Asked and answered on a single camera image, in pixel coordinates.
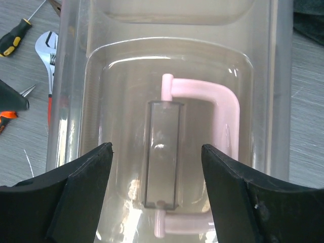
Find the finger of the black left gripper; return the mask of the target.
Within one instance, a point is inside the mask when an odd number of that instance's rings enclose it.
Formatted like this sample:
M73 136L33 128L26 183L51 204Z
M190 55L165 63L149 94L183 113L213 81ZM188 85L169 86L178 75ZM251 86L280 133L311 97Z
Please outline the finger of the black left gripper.
M0 80L0 84L0 111L26 111L29 109L27 98L2 80Z

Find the yellow handled pliers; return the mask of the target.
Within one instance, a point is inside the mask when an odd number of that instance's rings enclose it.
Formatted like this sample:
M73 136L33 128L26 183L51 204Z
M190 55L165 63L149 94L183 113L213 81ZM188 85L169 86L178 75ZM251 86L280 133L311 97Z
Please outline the yellow handled pliers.
M60 17L61 15L61 4L57 2L56 0L48 0L56 14Z

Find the red handled adjustable wrench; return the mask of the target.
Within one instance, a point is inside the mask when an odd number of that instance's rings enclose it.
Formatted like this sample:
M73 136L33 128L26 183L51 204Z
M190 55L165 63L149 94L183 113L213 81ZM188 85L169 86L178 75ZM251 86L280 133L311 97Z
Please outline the red handled adjustable wrench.
M49 94L48 94L48 126L51 121L52 92L56 62L56 51L58 35L55 32L47 31L43 33L35 42L35 51L44 63L48 73Z

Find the orange handled needle-nose pliers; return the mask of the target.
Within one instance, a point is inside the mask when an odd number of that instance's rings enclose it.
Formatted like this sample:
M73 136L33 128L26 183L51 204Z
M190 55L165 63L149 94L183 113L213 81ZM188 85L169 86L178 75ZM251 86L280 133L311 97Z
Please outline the orange handled needle-nose pliers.
M35 88L36 85L33 85L19 94L22 95L24 98L27 97ZM15 111L3 111L1 112L1 133L4 131L6 126L10 123L11 120L16 119L18 117L17 112Z

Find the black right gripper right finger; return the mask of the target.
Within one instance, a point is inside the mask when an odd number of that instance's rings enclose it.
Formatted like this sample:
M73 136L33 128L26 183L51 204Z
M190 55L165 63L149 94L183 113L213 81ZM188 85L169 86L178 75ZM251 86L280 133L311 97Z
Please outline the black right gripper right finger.
M323 242L323 189L268 176L210 144L201 162L219 242Z

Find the black yellow screwdriver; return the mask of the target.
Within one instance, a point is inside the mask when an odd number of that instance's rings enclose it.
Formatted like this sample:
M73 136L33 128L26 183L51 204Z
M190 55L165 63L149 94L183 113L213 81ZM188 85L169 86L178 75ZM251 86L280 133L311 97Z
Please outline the black yellow screwdriver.
M17 26L1 38L1 57L7 57L15 52L28 30L32 27L30 20L45 3L46 0L41 3L28 19L22 18Z

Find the beige plastic tool box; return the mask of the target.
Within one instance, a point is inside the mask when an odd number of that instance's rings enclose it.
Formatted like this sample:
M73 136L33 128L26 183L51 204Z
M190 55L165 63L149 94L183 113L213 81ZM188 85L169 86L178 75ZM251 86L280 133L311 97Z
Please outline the beige plastic tool box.
M47 170L111 142L94 242L216 242L201 147L289 179L292 1L63 1Z

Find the black floral plush blanket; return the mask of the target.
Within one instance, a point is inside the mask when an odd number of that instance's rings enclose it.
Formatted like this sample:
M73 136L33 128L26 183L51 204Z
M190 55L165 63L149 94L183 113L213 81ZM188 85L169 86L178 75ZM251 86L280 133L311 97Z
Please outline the black floral plush blanket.
M294 0L294 28L323 46L323 0Z

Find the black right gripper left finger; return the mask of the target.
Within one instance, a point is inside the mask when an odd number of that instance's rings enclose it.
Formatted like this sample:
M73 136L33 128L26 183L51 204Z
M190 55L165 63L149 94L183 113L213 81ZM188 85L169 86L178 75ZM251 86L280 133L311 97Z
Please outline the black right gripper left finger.
M1 186L1 242L94 242L112 144L14 186Z

